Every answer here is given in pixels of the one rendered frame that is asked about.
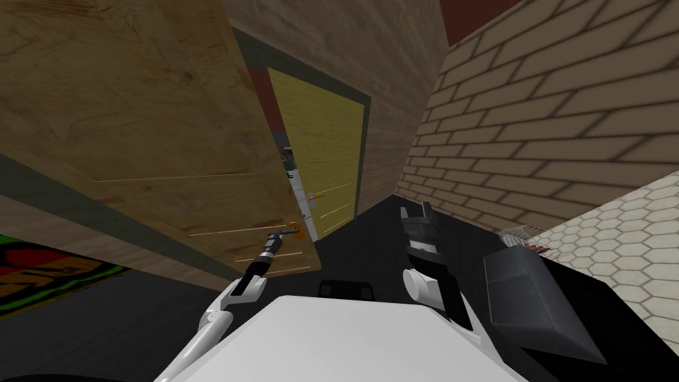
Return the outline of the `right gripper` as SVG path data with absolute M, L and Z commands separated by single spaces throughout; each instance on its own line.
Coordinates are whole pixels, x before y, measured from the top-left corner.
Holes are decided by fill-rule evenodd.
M 405 207 L 401 207 L 401 223 L 409 241 L 435 245 L 438 220 L 429 202 L 421 202 L 423 216 L 409 216 Z

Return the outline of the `yellow door leaf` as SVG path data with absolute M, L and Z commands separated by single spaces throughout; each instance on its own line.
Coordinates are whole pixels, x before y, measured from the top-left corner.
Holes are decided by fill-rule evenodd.
M 296 167 L 292 179 L 316 241 L 355 216 L 365 107 L 277 70 L 269 76 Z M 315 208 L 309 193 L 324 194 Z

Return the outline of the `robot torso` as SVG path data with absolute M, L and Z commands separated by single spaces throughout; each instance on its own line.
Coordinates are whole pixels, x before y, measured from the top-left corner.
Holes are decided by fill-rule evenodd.
M 412 304 L 281 296 L 179 375 L 179 382 L 527 382 L 479 320 L 466 330 L 437 313 L 439 285 L 403 273 Z

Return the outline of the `brown wooden door leaf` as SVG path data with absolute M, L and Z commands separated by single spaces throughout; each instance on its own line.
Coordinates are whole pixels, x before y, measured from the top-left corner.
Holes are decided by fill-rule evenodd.
M 229 279 L 308 233 L 222 0 L 0 0 L 0 154 Z

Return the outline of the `colourful patterned rug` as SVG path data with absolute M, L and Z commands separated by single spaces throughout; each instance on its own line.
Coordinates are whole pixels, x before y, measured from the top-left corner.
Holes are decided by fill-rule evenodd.
M 132 270 L 0 235 L 0 320 Z

